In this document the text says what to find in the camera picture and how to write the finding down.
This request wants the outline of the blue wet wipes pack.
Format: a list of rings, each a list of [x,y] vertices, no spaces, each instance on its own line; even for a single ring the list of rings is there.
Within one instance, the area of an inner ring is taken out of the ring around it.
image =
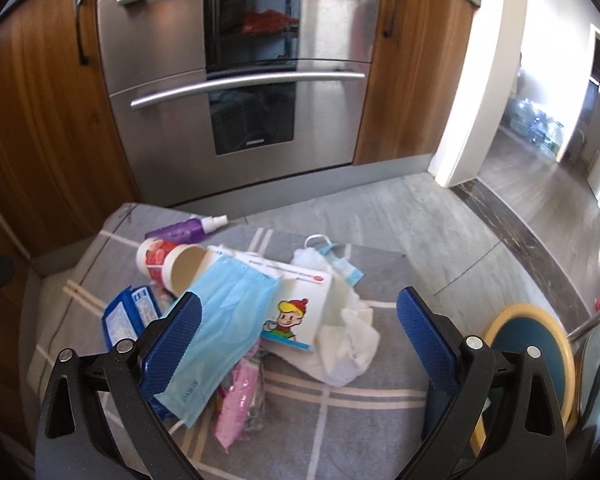
[[[123,289],[102,314],[106,348],[111,350],[122,339],[137,340],[160,315],[158,302],[149,286]]]

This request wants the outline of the red floral paper cup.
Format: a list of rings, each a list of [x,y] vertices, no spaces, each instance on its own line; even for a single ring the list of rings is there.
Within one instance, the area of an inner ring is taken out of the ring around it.
[[[208,256],[204,247],[148,238],[138,246],[138,270],[174,296],[181,296],[193,283]]]

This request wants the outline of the light blue face mask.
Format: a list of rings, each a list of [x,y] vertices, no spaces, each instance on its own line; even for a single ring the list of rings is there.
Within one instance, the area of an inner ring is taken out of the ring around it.
[[[222,379],[258,342],[278,281],[223,256],[189,286],[198,296],[201,323],[163,393],[155,399],[193,426]]]

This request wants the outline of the white tissue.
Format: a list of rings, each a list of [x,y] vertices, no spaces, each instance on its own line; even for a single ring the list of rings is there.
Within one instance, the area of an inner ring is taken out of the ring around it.
[[[373,310],[315,249],[297,249],[291,263],[332,276],[322,325],[309,351],[267,340],[262,346],[319,382],[337,388],[350,384],[368,370],[380,343]]]

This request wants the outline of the pink snack wrapper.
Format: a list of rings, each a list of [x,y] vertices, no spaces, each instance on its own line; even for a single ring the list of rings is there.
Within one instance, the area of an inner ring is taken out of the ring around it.
[[[264,377],[260,344],[255,344],[223,378],[216,390],[213,434],[227,452],[264,426]]]

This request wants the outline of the white medicine box cartoon boy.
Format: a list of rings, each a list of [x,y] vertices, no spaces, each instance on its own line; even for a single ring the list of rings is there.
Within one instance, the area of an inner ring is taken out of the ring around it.
[[[223,246],[209,246],[207,250],[206,266],[222,256],[230,256],[275,278],[278,287],[266,311],[261,336],[290,348],[312,349],[332,290],[332,276],[328,272],[292,266]]]

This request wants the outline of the teal trash bin yellow rim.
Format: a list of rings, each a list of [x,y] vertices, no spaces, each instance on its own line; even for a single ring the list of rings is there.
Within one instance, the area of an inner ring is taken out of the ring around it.
[[[492,350],[522,353],[545,363],[567,437],[576,396],[576,366],[571,344],[556,315],[534,304],[511,304],[494,318],[483,340]]]

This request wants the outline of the purple spray bottle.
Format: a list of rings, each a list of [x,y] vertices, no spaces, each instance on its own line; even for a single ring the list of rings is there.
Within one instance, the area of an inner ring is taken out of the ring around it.
[[[145,234],[148,238],[165,240],[176,244],[197,244],[208,235],[228,225],[227,216],[190,218],[186,221],[170,224]]]

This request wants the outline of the round glass side table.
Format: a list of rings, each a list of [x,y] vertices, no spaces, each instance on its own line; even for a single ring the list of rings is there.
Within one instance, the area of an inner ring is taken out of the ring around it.
[[[583,430],[593,433],[593,446],[600,444],[600,326],[585,338],[579,378],[578,416]]]

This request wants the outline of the left wooden cabinet door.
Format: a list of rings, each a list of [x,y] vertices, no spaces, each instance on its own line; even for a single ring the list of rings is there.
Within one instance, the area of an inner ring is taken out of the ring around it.
[[[140,200],[106,89],[96,0],[23,0],[0,21],[0,214],[38,257],[96,234]]]

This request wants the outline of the wooden cabinet door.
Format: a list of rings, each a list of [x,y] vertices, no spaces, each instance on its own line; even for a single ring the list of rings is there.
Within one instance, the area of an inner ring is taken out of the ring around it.
[[[0,21],[0,214],[38,257],[96,234],[140,200],[106,89],[96,0],[23,0]]]
[[[380,0],[355,165],[432,155],[439,146],[481,0],[398,0],[391,38]]]

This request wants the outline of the water bottles in hallway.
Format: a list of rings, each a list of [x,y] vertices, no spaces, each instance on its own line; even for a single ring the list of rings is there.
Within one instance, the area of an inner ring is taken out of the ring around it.
[[[547,115],[529,99],[510,99],[505,110],[506,126],[522,140],[556,160],[562,146],[562,123]]]

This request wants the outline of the stainless steel oven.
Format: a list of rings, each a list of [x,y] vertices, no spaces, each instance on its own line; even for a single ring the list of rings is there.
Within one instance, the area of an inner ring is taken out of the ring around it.
[[[143,199],[174,206],[349,165],[379,0],[97,0]]]

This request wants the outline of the right wooden cabinet door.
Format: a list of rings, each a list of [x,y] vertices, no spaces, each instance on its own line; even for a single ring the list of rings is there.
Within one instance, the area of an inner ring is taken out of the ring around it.
[[[355,165],[432,155],[439,146],[481,0],[398,0],[391,38],[380,0]]]

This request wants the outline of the metal chair leg rail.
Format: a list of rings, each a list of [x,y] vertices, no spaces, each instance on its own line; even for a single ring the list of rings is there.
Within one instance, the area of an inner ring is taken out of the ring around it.
[[[591,316],[582,325],[577,327],[571,333],[568,334],[567,338],[570,344],[574,344],[576,341],[588,334],[593,328],[600,326],[600,310]]]

